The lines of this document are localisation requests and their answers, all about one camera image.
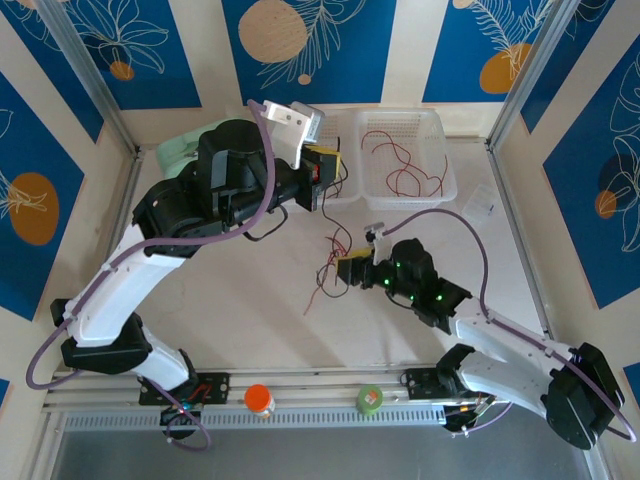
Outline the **white plastic mesh basket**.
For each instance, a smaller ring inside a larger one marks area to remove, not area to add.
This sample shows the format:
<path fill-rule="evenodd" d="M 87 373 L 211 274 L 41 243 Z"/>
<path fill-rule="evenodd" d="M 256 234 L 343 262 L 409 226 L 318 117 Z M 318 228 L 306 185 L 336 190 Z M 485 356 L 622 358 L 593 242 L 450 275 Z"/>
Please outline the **white plastic mesh basket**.
<path fill-rule="evenodd" d="M 282 190 L 286 185 L 285 180 L 287 178 L 301 174 L 304 168 L 311 165 L 311 154 L 315 152 L 306 149 L 304 146 L 301 152 L 300 168 L 298 170 L 291 169 L 284 160 L 276 158 L 274 155 L 269 133 L 270 123 L 262 117 L 262 113 L 265 110 L 263 103 L 250 101 L 249 108 L 254 115 L 254 121 L 264 127 L 264 130 L 258 133 L 258 142 L 262 143 L 263 138 L 267 137 L 269 144 L 261 147 L 261 153 L 263 155 L 270 153 L 275 158 L 276 167 L 278 168 L 275 188 Z M 353 149 L 355 134 L 351 126 L 352 115 L 348 110 L 327 110 L 323 112 L 325 113 L 325 120 L 316 145 L 340 151 L 344 165 L 347 167 L 347 180 L 342 195 L 340 197 L 326 197 L 325 206 L 331 211 L 344 211 L 361 197 L 361 187 L 358 179 L 360 167 L 355 159 Z"/>
<path fill-rule="evenodd" d="M 416 211 L 457 196 L 440 117 L 433 109 L 360 109 L 354 113 L 360 187 L 373 211 Z"/>

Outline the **light green tray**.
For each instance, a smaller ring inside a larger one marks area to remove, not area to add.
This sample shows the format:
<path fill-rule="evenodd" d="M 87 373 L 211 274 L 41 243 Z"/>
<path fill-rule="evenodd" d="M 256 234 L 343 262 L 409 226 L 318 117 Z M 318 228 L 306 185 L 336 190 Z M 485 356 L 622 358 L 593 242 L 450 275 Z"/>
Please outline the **light green tray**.
<path fill-rule="evenodd" d="M 156 148 L 158 165 L 165 179 L 177 177 L 190 162 L 198 158 L 199 138 L 203 128 L 167 140 Z"/>

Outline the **small clear plastic bag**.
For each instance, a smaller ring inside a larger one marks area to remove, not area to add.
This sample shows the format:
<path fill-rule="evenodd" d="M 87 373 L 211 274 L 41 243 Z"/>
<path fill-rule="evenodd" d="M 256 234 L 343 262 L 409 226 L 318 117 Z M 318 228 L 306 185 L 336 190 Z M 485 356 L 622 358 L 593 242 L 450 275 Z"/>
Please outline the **small clear plastic bag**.
<path fill-rule="evenodd" d="M 495 188 L 480 184 L 464 205 L 461 215 L 472 226 L 484 224 L 497 210 L 498 192 Z"/>

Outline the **green tape roll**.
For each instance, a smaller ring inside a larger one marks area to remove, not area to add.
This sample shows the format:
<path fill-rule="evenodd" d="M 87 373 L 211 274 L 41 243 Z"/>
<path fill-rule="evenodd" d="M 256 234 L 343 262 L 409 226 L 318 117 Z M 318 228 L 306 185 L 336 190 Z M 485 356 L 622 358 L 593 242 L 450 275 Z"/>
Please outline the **green tape roll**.
<path fill-rule="evenodd" d="M 361 415 L 372 416 L 379 411 L 383 401 L 383 392 L 377 385 L 363 385 L 357 395 L 356 408 Z"/>

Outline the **orange lid bottle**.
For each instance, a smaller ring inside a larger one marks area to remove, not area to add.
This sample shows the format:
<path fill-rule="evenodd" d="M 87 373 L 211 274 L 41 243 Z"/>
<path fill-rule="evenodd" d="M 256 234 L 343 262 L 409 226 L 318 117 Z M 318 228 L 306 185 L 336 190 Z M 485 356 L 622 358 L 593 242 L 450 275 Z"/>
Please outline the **orange lid bottle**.
<path fill-rule="evenodd" d="M 244 394 L 244 404 L 254 415 L 266 419 L 275 410 L 275 399 L 269 388 L 262 384 L 253 384 Z"/>

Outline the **aluminium side rail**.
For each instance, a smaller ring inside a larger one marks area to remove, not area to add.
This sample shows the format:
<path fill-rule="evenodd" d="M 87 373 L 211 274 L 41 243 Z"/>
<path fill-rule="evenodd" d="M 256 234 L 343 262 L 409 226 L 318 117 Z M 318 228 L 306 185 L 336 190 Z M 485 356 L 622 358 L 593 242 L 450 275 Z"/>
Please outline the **aluminium side rail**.
<path fill-rule="evenodd" d="M 506 173 L 500 164 L 500 159 L 495 148 L 489 141 L 486 142 L 486 150 L 489 158 L 489 163 L 496 181 L 496 185 L 504 205 L 505 213 L 510 225 L 510 229 L 516 245 L 516 250 L 524 270 L 524 275 L 527 281 L 529 291 L 531 293 L 533 303 L 535 306 L 536 314 L 539 319 L 542 331 L 551 339 L 555 338 L 553 329 L 551 327 L 549 317 L 547 315 L 547 309 L 543 301 L 542 292 L 539 288 L 536 272 L 532 264 L 527 245 L 524 238 L 524 229 L 521 221 L 518 218 L 518 212 L 516 203 L 513 198 L 510 186 L 508 184 Z"/>
<path fill-rule="evenodd" d="M 139 180 L 145 153 L 146 150 L 143 146 L 136 147 L 135 156 L 128 170 L 123 195 L 121 201 L 119 202 L 118 211 L 114 223 L 112 236 L 115 240 L 119 240 L 121 238 L 122 233 L 126 228 L 128 215 L 130 213 L 131 204 Z"/>

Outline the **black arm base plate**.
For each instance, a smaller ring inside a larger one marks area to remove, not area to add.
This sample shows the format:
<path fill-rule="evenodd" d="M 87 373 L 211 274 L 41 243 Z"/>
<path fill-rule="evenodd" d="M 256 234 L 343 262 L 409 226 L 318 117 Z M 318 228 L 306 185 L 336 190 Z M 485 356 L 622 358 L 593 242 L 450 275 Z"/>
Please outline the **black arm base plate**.
<path fill-rule="evenodd" d="M 486 392 L 470 390 L 452 370 L 437 367 L 410 368 L 404 371 L 401 384 L 410 400 L 485 399 Z"/>
<path fill-rule="evenodd" d="M 169 390 L 168 393 L 181 404 L 224 405 L 229 394 L 230 374 L 226 372 L 200 372 L 196 379 Z M 143 406 L 169 406 L 167 400 L 148 379 L 140 379 L 138 403 Z"/>

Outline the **aluminium front rail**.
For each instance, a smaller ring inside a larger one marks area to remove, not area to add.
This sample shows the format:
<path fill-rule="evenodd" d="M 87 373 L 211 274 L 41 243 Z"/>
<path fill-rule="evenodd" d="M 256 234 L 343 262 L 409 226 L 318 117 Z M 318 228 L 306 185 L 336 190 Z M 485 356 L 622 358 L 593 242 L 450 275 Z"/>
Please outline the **aluminium front rail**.
<path fill-rule="evenodd" d="M 229 372 L 229 379 L 217 389 L 226 395 L 226 408 L 243 406 L 245 391 L 254 384 L 266 386 L 276 404 L 284 407 L 353 407 L 359 391 L 366 385 L 380 388 L 386 406 L 409 405 L 414 401 L 409 398 L 408 388 L 401 384 L 403 370 L 403 367 L 236 369 Z M 83 374 L 49 390 L 44 397 L 44 409 L 124 409 L 136 406 L 141 393 L 142 385 L 131 374 Z"/>

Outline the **aluminium frame post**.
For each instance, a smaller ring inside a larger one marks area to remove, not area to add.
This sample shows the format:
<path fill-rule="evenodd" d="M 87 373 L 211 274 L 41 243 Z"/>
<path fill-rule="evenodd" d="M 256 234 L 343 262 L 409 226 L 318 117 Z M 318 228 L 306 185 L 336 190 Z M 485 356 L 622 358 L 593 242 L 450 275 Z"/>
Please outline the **aluminium frame post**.
<path fill-rule="evenodd" d="M 120 109 L 79 33 L 57 0 L 33 0 L 41 19 L 74 71 L 119 146 L 135 157 L 138 145 L 126 126 Z"/>
<path fill-rule="evenodd" d="M 581 0 L 552 2 L 551 11 L 541 26 L 529 55 L 486 138 L 489 153 L 495 153 L 506 138 L 580 3 Z"/>

